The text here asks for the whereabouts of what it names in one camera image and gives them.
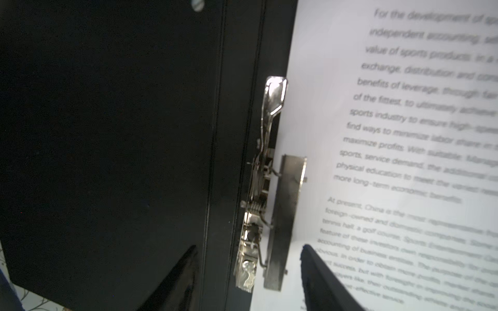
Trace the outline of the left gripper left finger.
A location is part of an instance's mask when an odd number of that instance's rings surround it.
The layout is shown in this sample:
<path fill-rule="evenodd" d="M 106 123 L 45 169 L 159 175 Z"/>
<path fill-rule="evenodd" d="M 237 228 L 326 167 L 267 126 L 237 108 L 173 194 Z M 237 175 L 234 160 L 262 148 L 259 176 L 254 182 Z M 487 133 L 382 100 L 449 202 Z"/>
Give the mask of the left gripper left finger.
<path fill-rule="evenodd" d="M 197 310 L 199 262 L 198 248 L 191 246 L 138 310 Z"/>

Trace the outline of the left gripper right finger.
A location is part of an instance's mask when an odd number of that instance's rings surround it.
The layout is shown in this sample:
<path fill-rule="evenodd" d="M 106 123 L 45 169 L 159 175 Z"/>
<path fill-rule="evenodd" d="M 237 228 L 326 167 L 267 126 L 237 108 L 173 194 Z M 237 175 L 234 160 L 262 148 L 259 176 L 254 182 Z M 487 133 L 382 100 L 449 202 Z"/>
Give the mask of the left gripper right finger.
<path fill-rule="evenodd" d="M 307 311 L 364 311 L 310 245 L 303 246 L 300 261 Z"/>

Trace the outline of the teal black clip folder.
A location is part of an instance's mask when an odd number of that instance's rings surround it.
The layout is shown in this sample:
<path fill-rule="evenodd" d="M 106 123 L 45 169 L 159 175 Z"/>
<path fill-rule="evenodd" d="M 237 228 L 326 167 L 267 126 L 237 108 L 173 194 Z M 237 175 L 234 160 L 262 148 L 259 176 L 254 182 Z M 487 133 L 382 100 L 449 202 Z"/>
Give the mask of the teal black clip folder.
<path fill-rule="evenodd" d="M 265 81 L 296 1 L 1 2 L 1 309 L 138 310 L 198 248 L 233 269 Z"/>

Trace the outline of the paper sheet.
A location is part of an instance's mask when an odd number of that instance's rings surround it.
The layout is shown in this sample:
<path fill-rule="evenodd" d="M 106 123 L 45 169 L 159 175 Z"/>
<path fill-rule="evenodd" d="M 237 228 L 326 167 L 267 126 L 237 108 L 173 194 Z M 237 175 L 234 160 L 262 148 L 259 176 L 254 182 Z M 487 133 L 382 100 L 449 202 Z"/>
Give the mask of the paper sheet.
<path fill-rule="evenodd" d="M 497 309 L 497 2 L 300 1 L 277 155 L 307 158 L 280 292 L 312 246 L 367 310 Z"/>

